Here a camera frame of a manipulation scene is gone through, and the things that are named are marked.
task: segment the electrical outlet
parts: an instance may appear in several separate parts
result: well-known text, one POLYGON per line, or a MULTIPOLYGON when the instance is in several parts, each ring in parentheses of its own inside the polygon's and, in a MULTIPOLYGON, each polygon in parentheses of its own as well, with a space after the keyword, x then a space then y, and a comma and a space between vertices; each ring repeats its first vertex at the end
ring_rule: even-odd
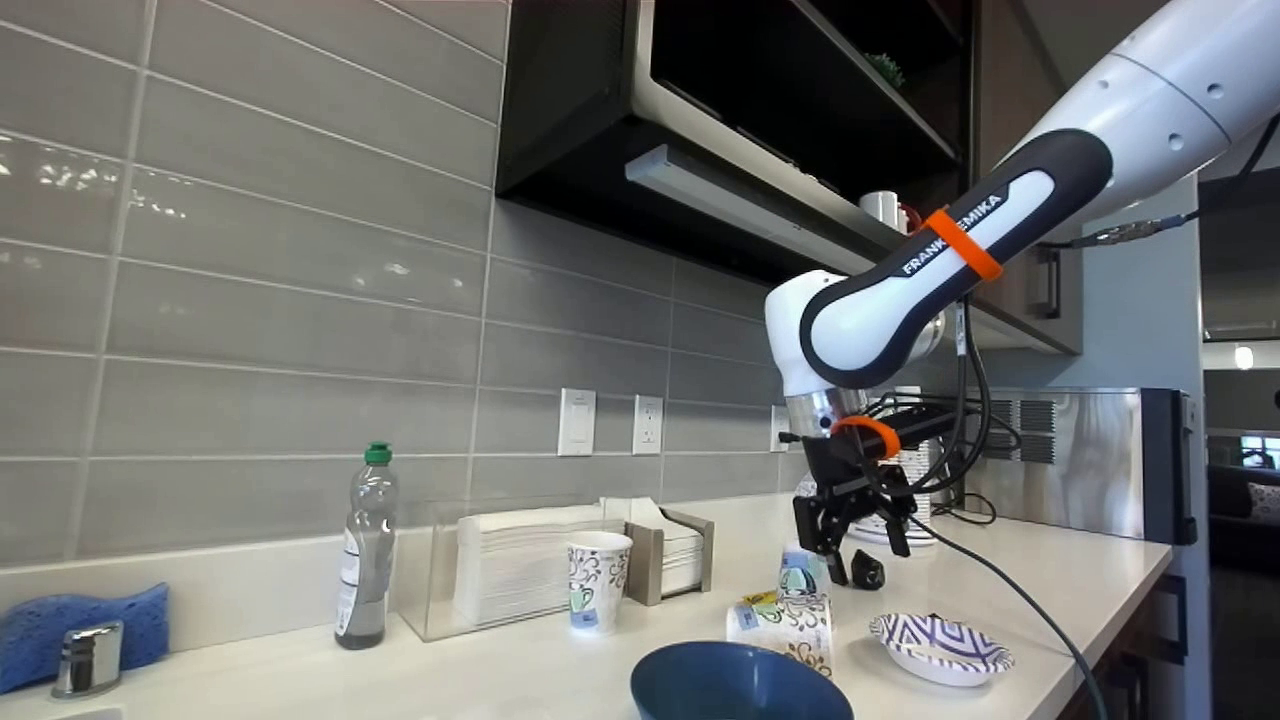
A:
POLYGON ((561 455, 590 455, 596 446, 596 393, 561 388, 561 455))
POLYGON ((793 415, 788 415, 788 408, 770 408, 767 411, 767 453, 788 453, 788 442, 781 439, 783 433, 793 433, 793 415))
POLYGON ((663 401, 658 397, 634 397, 631 411, 631 453, 663 453, 663 401))

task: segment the clear plastic container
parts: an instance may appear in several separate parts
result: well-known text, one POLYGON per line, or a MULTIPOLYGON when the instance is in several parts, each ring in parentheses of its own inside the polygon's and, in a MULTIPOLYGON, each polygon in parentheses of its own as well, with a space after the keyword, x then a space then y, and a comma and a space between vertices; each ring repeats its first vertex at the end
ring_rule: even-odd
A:
POLYGON ((365 469, 351 475, 351 512, 343 518, 338 596, 335 596, 335 643, 371 649, 382 639, 388 580, 395 550, 395 504, 398 479, 392 472, 392 446, 367 442, 365 469))

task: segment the bottle cap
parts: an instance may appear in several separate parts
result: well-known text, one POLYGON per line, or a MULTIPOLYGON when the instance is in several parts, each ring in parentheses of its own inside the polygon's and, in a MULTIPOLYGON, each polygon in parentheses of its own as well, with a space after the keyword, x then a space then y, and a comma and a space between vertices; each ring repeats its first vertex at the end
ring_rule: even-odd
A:
POLYGON ((365 465, 367 469, 388 469, 392 465, 392 446, 388 442, 367 442, 365 446, 365 465))

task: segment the white countertop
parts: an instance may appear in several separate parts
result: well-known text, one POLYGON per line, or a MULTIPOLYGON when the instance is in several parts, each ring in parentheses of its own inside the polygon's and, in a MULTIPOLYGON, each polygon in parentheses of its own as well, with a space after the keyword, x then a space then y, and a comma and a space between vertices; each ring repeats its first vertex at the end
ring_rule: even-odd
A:
MULTIPOLYGON (((1065 532, 1000 518, 966 527, 937 518, 939 532, 990 557, 1012 570, 1060 629, 1095 658, 1130 608, 1159 580, 1171 550, 1165 542, 1065 532)), ((398 619, 367 650, 343 650, 328 629, 175 650, 162 662, 126 673, 120 688, 89 699, 53 699, 48 688, 0 696, 3 720, 53 720, 120 706, 124 720, 611 720, 634 715, 629 673, 673 639, 721 639, 722 608, 742 593, 774 585, 781 542, 762 532, 731 539, 716 563, 716 593, 625 602, 616 634, 578 639, 563 616, 506 624, 477 634, 419 643, 398 619)), ((886 585, 878 593, 835 588, 835 673, 860 720, 878 715, 1057 715, 1081 677, 1041 616, 1017 600, 986 566, 947 550, 914 549, 891 559, 870 549, 886 585), (900 673, 869 619, 878 610, 939 610, 980 624, 1007 650, 1012 668, 986 688, 939 688, 900 673)))

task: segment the white cup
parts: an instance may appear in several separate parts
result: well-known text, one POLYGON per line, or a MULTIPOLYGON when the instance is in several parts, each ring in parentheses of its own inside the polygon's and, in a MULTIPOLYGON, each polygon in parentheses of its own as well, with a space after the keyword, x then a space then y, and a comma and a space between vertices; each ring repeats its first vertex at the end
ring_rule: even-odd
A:
POLYGON ((609 632, 629 585, 631 536, 574 532, 568 539, 568 629, 609 632))
POLYGON ((894 191, 869 191, 856 200, 869 217, 874 217, 878 225, 908 231, 908 210, 894 200, 894 191))

